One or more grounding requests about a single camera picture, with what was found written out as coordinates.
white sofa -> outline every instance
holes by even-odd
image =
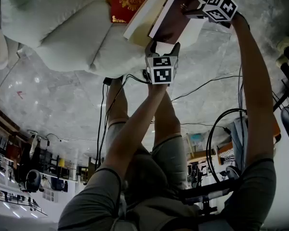
[[[33,48],[55,71],[119,77],[145,68],[144,48],[122,36],[125,27],[111,24],[106,0],[1,0],[4,35]]]

shirt sleeve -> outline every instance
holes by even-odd
[[[108,231],[118,215],[121,179],[109,167],[100,167],[85,189],[64,208],[58,230]]]
[[[226,201],[221,214],[235,231],[259,230],[275,195],[273,160],[262,159],[253,163],[240,179],[239,188]]]

black pants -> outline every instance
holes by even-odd
[[[14,172],[15,179],[17,182],[25,182],[27,174],[30,170],[36,169],[39,170],[39,155],[40,148],[36,147],[33,153],[32,158],[30,159],[30,149],[31,145],[26,143],[24,146],[24,151],[17,167],[17,172]]]

gray shorts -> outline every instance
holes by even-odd
[[[106,139],[106,153],[125,122],[110,125]],[[141,145],[125,177],[125,199],[128,205],[159,195],[175,197],[179,190],[187,188],[187,160],[182,136],[170,135],[149,153]]]

cream book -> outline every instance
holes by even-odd
[[[127,25],[123,36],[131,43],[146,47],[148,36],[167,0],[145,0]]]

